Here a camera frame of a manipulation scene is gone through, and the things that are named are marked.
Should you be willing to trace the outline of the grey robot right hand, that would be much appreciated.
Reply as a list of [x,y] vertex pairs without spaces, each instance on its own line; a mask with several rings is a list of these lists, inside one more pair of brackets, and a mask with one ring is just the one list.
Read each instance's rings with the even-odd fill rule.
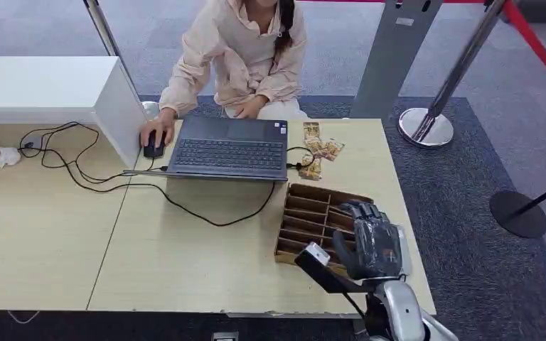
[[340,231],[333,233],[333,247],[353,280],[398,278],[402,270],[399,230],[376,205],[350,200],[340,205],[352,216],[355,250],[351,251]]

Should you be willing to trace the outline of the person's left hand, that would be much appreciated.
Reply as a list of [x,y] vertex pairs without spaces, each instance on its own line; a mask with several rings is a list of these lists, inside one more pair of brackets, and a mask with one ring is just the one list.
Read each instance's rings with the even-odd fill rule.
[[236,119],[256,119],[260,110],[269,102],[264,95],[256,95],[250,101],[240,104],[231,114]]

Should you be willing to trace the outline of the person's right hand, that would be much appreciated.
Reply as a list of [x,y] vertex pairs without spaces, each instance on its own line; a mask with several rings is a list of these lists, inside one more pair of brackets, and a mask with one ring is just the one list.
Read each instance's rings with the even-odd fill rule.
[[140,145],[146,147],[149,145],[149,136],[155,132],[155,147],[161,144],[167,146],[171,143],[175,133],[175,123],[178,118],[177,112],[169,107],[160,110],[157,118],[148,121],[140,129]]

